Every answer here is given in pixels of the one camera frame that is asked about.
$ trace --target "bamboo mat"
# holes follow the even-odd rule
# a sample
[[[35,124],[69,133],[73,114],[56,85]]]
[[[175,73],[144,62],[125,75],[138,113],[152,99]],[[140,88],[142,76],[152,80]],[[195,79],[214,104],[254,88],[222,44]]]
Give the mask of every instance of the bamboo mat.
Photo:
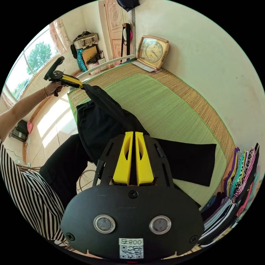
[[[201,119],[205,122],[205,124],[208,126],[208,128],[211,130],[216,140],[220,144],[227,165],[233,154],[235,144],[226,126],[224,125],[216,111],[213,109],[213,107],[197,91],[195,91],[178,77],[174,76],[172,73],[166,70],[163,70],[159,73],[148,73],[130,63],[110,69],[109,71],[106,71],[101,75],[98,75],[89,80],[87,83],[89,83],[90,85],[97,85],[105,89],[106,87],[111,86],[115,83],[118,84],[122,79],[137,74],[144,74],[146,76],[149,76],[169,88],[172,92],[174,92],[182,100],[184,100],[201,117]],[[85,91],[80,89],[72,90],[68,94],[68,98],[74,116],[76,116],[76,106],[83,103],[84,101],[89,100]],[[215,193],[220,190],[221,182],[217,187]]]

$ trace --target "cardboard box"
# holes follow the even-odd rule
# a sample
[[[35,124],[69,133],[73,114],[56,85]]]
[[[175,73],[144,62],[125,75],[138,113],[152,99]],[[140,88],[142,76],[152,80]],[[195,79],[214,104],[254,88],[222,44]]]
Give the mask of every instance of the cardboard box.
[[[97,48],[96,46],[88,48],[82,52],[83,60],[86,64],[86,67],[88,68],[87,62],[91,60],[95,55],[97,54]]]

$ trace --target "hanging bag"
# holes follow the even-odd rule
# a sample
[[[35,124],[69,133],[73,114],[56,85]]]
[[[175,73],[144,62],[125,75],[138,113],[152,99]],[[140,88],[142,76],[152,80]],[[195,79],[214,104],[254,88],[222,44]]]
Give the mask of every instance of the hanging bag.
[[[126,31],[126,40],[124,39],[124,30]],[[122,38],[121,38],[121,57],[123,55],[123,46],[126,46],[126,55],[130,55],[130,43],[132,40],[132,30],[129,23],[124,23],[122,28]]]

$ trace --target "white pipe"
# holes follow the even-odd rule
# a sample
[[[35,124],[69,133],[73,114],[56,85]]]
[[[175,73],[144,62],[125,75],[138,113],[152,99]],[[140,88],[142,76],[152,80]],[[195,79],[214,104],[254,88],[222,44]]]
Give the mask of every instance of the white pipe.
[[[107,62],[105,62],[105,63],[102,63],[102,64],[97,65],[96,67],[93,67],[93,68],[90,69],[90,70],[85,71],[84,73],[78,75],[76,78],[78,78],[78,79],[80,80],[81,78],[83,78],[83,77],[89,75],[91,72],[93,72],[93,71],[95,71],[95,70],[97,70],[97,69],[99,69],[99,68],[101,68],[101,67],[104,67],[104,66],[109,65],[109,64],[113,64],[113,63],[115,63],[115,62],[117,62],[117,61],[120,61],[120,60],[133,59],[133,58],[135,58],[135,57],[136,57],[136,55],[132,54],[132,55],[127,55],[127,56],[123,56],[123,57],[120,57],[120,58],[116,58],[116,59],[113,59],[113,60],[107,61]]]

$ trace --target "hand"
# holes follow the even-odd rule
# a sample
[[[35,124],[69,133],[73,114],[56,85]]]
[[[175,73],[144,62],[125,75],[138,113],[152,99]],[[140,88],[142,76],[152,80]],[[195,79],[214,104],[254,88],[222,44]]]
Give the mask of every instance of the hand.
[[[45,88],[44,91],[47,94],[48,97],[54,95],[54,92],[56,91],[59,93],[62,90],[63,86],[61,85],[61,81],[59,82],[50,82]]]

